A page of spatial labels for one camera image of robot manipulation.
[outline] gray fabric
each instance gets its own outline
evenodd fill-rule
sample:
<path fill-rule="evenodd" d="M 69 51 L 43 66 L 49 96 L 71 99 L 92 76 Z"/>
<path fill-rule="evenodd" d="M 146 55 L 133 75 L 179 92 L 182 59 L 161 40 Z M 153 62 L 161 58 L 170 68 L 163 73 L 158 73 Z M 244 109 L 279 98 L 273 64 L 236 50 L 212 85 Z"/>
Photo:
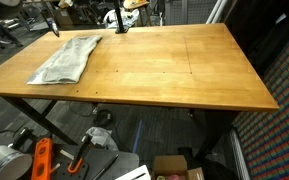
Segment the gray fabric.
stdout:
<path fill-rule="evenodd" d="M 27 84 L 78 83 L 89 54 L 101 37 L 94 35 L 69 40 L 35 71 Z"/>

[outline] wall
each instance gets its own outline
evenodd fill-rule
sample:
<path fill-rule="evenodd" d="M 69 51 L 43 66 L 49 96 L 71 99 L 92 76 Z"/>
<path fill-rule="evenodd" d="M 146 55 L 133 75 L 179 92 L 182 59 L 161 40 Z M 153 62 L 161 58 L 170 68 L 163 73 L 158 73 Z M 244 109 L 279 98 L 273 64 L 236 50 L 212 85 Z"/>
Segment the wall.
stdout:
<path fill-rule="evenodd" d="M 234 125 L 254 179 L 289 179 L 289 42 L 263 81 L 278 101 L 279 111 L 241 113 Z"/>

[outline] metal stand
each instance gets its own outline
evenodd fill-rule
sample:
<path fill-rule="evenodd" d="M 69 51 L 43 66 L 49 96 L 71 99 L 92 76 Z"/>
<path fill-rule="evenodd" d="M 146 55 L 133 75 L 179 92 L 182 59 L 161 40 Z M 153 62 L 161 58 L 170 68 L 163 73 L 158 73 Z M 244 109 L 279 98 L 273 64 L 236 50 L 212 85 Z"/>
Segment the metal stand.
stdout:
<path fill-rule="evenodd" d="M 59 137 L 61 140 L 63 140 L 67 144 L 77 145 L 77 143 L 74 140 L 72 140 L 63 131 L 61 131 L 58 127 L 56 127 L 53 123 L 51 123 L 48 119 L 46 119 L 45 115 L 47 115 L 47 113 L 42 113 L 42 114 L 39 113 L 38 111 L 36 111 L 36 109 L 34 109 L 31 105 L 29 105 L 22 98 L 5 97 L 5 96 L 2 96 L 2 98 L 4 98 L 6 101 L 11 103 L 17 109 L 22 111 L 25 115 L 30 117 L 33 121 L 35 121 L 36 123 L 38 123 L 39 125 L 44 127 L 46 130 L 48 130 L 52 134 Z"/>
<path fill-rule="evenodd" d="M 194 157 L 195 160 L 204 159 L 207 154 L 210 154 L 211 150 L 220 140 L 222 135 L 226 132 L 229 132 L 232 127 L 232 122 L 238 113 L 238 111 L 204 111 L 205 122 L 203 124 L 207 134 L 201 148 L 199 149 L 197 155 Z"/>
<path fill-rule="evenodd" d="M 115 13 L 116 13 L 117 24 L 118 24 L 118 27 L 117 27 L 115 33 L 116 34 L 127 33 L 128 27 L 123 25 L 121 10 L 120 10 L 120 6 L 119 6 L 117 1 L 118 0 L 114 0 Z"/>

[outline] floor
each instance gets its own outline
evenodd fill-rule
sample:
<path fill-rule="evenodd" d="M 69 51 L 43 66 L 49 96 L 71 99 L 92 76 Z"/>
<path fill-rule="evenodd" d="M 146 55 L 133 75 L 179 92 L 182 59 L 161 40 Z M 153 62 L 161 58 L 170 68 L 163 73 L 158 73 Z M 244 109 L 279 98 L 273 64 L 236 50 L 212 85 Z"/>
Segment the floor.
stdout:
<path fill-rule="evenodd" d="M 24 27 L 12 31 L 24 47 L 9 45 L 6 49 L 0 49 L 0 65 L 46 32 L 47 30 L 29 32 Z M 26 100 L 39 111 L 43 111 L 50 102 Z M 192 147 L 196 152 L 205 137 L 203 129 L 189 118 L 188 109 L 116 104 L 100 104 L 100 108 L 113 113 L 114 124 L 109 125 L 107 129 L 113 130 L 112 137 L 119 149 L 136 152 L 140 157 L 140 164 L 146 164 L 148 168 L 152 167 L 155 156 L 177 154 L 178 147 Z M 92 110 L 93 106 L 90 103 L 58 101 L 47 118 L 69 137 L 80 141 L 86 130 L 93 126 Z M 136 143 L 140 124 L 141 129 Z M 0 98 L 0 130 L 11 129 L 18 133 L 23 127 L 33 128 L 35 135 L 46 133 L 44 128 Z M 13 136 L 13 133 L 3 133 L 1 136 Z M 220 162 L 236 172 L 228 135 L 223 136 L 207 158 Z"/>

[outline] wooden table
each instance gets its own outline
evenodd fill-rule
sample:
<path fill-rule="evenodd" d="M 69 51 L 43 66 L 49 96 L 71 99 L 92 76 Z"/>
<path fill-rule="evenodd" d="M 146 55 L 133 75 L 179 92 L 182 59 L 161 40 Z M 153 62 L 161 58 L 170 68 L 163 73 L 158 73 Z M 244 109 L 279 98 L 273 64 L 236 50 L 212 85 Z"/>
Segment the wooden table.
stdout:
<path fill-rule="evenodd" d="M 21 98 L 206 109 L 204 156 L 240 111 L 278 105 L 224 24 L 48 33 L 0 66 L 0 96 L 69 144 L 67 135 Z M 101 34 L 78 84 L 26 80 L 73 37 Z"/>

